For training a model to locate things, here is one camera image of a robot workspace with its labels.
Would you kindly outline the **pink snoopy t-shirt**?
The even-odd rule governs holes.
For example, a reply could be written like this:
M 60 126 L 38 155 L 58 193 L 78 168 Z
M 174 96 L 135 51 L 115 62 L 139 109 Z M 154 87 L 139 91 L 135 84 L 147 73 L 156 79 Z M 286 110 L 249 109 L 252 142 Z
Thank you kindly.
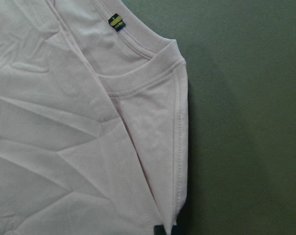
M 0 0 L 0 235 L 171 235 L 187 156 L 176 40 L 119 0 Z

